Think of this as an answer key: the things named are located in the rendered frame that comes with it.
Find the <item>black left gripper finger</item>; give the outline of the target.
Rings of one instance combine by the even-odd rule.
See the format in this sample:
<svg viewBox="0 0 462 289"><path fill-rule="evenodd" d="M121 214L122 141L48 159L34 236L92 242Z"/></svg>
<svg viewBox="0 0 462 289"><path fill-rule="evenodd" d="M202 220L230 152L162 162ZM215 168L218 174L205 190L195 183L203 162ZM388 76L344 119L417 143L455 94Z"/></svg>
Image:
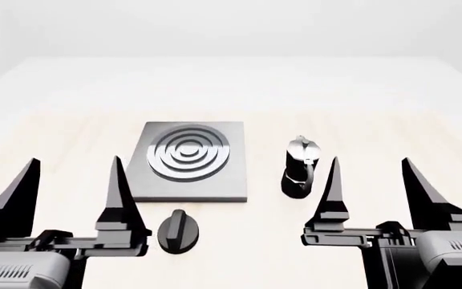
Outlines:
<svg viewBox="0 0 462 289"><path fill-rule="evenodd" d="M111 164L106 205L95 229L98 245L145 245L152 234L140 216L118 156Z"/></svg>
<svg viewBox="0 0 462 289"><path fill-rule="evenodd" d="M0 194L0 242L7 238L28 238L34 224L41 162L31 158Z"/></svg>

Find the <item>black and silver moka pot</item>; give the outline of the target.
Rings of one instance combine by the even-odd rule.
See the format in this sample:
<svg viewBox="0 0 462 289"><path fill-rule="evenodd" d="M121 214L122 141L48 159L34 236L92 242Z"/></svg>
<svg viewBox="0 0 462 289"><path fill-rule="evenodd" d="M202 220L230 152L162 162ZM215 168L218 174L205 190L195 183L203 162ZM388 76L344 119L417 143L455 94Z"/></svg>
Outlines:
<svg viewBox="0 0 462 289"><path fill-rule="evenodd" d="M287 197L304 199L311 193L320 155L320 147L304 136L296 136L289 142L281 180L282 192Z"/></svg>

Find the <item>black oval stove knob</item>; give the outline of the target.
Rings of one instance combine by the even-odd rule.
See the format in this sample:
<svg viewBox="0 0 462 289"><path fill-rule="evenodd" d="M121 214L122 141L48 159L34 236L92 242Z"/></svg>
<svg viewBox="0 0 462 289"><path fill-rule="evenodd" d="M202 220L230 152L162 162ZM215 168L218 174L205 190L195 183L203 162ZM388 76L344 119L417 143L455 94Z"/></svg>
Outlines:
<svg viewBox="0 0 462 289"><path fill-rule="evenodd" d="M162 250L169 254L183 254L198 242L200 229L197 221L184 210L176 209L158 228L156 237Z"/></svg>

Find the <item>grey square stove plate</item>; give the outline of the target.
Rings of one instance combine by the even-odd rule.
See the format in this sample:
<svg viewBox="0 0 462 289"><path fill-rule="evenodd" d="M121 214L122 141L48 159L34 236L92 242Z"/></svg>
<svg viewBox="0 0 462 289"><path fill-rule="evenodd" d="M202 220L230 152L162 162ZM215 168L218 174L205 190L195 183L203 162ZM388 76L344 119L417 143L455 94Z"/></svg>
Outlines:
<svg viewBox="0 0 462 289"><path fill-rule="evenodd" d="M136 201L247 201L242 122L146 122L126 169Z"/></svg>

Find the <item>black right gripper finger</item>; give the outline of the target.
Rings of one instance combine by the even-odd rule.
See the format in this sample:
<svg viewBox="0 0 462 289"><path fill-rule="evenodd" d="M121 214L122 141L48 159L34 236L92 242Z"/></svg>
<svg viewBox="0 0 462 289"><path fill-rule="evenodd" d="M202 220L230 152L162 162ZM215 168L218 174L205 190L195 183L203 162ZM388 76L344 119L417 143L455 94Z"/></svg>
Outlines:
<svg viewBox="0 0 462 289"><path fill-rule="evenodd" d="M462 231L462 209L447 201L409 158L401 160L401 168L413 228Z"/></svg>
<svg viewBox="0 0 462 289"><path fill-rule="evenodd" d="M344 222L350 218L342 197L342 176L339 160L335 157L331 163L326 185L312 218L305 228L312 231L341 232Z"/></svg>

